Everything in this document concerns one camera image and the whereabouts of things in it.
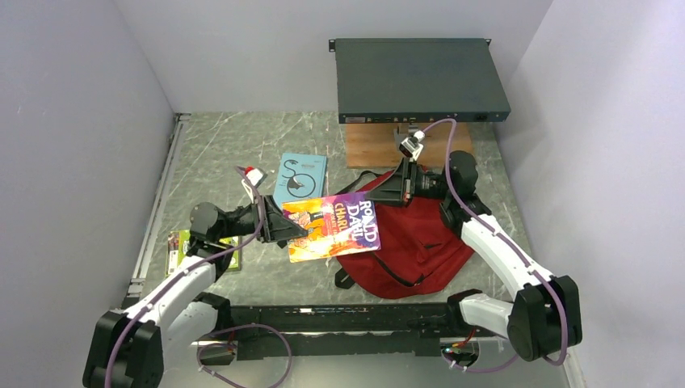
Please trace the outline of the light blue cat notebook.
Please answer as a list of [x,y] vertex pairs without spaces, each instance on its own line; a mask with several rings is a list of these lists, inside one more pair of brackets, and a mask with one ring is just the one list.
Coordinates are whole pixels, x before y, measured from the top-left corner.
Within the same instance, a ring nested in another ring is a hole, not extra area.
[[276,174],[273,198],[283,203],[323,196],[327,157],[316,154],[284,153]]

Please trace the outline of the Roald Dahl Charlie book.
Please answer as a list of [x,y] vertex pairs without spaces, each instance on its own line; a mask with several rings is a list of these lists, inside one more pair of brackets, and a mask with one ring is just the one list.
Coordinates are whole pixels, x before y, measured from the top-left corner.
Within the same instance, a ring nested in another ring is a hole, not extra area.
[[292,263],[329,259],[381,248],[373,201],[365,192],[350,192],[283,204],[284,215],[307,235],[288,242]]

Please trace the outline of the red fabric backpack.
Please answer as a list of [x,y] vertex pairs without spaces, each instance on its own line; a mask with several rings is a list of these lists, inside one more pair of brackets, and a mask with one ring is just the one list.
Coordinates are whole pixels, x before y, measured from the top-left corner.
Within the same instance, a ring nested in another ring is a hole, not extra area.
[[376,205],[380,249],[339,255],[335,286],[354,285],[384,299],[443,290],[474,254],[440,218],[438,199],[407,206]]

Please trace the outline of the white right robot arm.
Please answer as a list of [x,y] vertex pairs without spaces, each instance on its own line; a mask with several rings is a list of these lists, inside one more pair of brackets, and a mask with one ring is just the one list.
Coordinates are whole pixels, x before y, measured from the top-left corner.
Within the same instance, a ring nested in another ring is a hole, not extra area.
[[505,285],[508,302],[470,289],[449,298],[447,329],[465,335],[480,327],[509,340],[519,358],[564,363],[582,342],[578,285],[555,276],[515,243],[476,193],[475,158],[452,151],[441,174],[403,158],[395,171],[366,195],[378,205],[408,208],[420,199],[437,204],[443,227],[477,253]]

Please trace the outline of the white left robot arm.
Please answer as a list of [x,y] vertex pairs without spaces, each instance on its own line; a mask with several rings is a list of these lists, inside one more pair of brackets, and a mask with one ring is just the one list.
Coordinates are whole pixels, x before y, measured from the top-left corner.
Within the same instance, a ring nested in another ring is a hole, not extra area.
[[148,296],[125,310],[106,312],[96,323],[83,386],[157,387],[177,352],[203,335],[219,340],[230,333],[229,300],[206,291],[240,250],[221,244],[223,238],[284,247],[308,234],[272,196],[257,195],[252,204],[232,211],[203,202],[190,219],[189,246],[180,267]]

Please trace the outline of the wooden board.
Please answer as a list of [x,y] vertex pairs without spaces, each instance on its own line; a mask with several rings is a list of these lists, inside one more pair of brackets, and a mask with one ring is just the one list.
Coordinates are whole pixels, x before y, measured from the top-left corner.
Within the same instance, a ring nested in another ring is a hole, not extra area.
[[[396,167],[403,154],[398,150],[393,132],[400,124],[345,124],[343,128],[347,166],[350,168]],[[420,129],[427,123],[417,124]],[[438,124],[426,133],[422,144],[424,148],[418,162],[426,167],[442,167],[448,135],[449,123]]]

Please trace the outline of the green book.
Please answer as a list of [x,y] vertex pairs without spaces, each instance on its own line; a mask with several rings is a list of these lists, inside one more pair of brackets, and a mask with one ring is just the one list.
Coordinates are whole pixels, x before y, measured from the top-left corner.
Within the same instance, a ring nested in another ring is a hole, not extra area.
[[[190,246],[190,230],[173,230],[169,233],[167,238],[167,259],[165,267],[165,277],[174,274],[181,266],[183,260],[187,256],[187,251]],[[222,238],[218,243],[220,251],[224,251],[229,246],[238,246],[242,243],[242,237],[233,236]],[[232,259],[227,271],[238,272],[242,270],[242,249],[233,252]]]

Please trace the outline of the dark rack-mount network switch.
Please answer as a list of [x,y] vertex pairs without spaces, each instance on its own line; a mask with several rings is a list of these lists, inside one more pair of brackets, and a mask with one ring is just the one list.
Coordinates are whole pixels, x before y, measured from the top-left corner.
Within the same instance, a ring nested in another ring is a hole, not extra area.
[[486,38],[337,38],[342,124],[503,122],[511,114]]

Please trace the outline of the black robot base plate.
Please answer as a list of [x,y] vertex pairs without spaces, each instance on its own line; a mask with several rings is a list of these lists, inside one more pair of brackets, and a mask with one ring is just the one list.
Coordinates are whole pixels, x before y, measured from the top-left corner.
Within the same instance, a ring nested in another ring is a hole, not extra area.
[[230,306],[202,338],[230,344],[240,361],[256,361],[288,354],[439,356],[475,332],[445,302]]

